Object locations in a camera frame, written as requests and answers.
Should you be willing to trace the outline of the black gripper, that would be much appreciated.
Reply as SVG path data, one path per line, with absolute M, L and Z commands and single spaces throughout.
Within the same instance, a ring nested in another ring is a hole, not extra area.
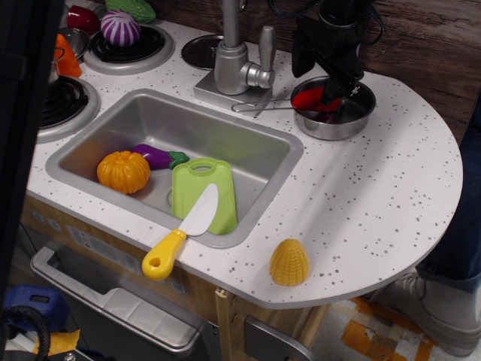
M 301 17 L 292 33 L 292 73 L 299 78 L 318 64 L 328 75 L 321 103 L 332 105 L 350 96 L 364 70 L 358 59 L 360 38 L 354 26 L 333 26 L 323 20 Z

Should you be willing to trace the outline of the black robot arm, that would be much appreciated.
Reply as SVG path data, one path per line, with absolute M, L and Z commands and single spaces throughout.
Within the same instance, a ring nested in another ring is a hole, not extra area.
M 371 20 L 371 5 L 371 1 L 321 1 L 316 20 L 296 20 L 292 73 L 300 77 L 318 64 L 328 75 L 319 98 L 326 107 L 351 96 L 364 77 L 358 49 Z

